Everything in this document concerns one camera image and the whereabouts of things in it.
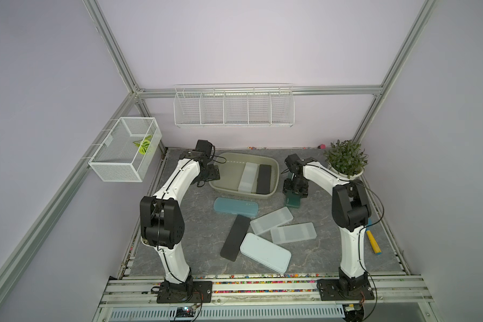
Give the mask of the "dark green pencil case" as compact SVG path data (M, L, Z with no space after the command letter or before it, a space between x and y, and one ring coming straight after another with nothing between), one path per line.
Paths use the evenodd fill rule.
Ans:
M298 209L301 207L301 196L292 192L292 191L288 191L286 194L286 203L285 205L288 207L288 208L293 208L293 209Z

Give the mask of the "black pencil case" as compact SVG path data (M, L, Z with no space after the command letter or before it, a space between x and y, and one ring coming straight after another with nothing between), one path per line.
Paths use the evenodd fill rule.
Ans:
M267 195L270 193L272 166L261 164L257 178L256 193L259 195Z
M248 232L251 219L238 215L228 233L224 245L220 251L220 256L226 260L235 262L240 252L240 247Z

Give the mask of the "teal blue pencil case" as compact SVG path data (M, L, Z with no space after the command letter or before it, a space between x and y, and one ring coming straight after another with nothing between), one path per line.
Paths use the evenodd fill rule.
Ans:
M219 197L216 198L213 209L217 213L255 218L259 212L259 205L252 201Z

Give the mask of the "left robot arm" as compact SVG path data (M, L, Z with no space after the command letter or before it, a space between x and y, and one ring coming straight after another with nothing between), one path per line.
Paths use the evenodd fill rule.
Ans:
M185 233L181 202L191 185L220 179L219 168L213 163L214 154L211 142L198 140L194 149L180 155L165 184L140 201L142 243L157 251L165 280L170 284L182 285L190 279L191 269L181 245Z

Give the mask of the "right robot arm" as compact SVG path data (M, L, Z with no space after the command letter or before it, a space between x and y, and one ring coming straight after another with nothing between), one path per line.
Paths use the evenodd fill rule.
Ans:
M363 237L372 211L368 193L362 181L324 167L314 158L286 157L290 178L284 181L283 193L299 199L308 197L310 182L331 195L331 214L338 225L342 241L339 279L358 287L368 282L364 265Z

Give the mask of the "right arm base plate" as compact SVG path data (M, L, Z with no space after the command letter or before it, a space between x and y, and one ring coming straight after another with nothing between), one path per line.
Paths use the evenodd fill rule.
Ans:
M365 276L359 279L320 279L317 288L322 301L354 301L374 300L375 294Z

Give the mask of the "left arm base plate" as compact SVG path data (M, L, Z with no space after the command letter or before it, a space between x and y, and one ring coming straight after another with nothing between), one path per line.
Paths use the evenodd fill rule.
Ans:
M213 283L209 281L189 280L175 284L163 281L157 292L158 304L210 303L213 295Z

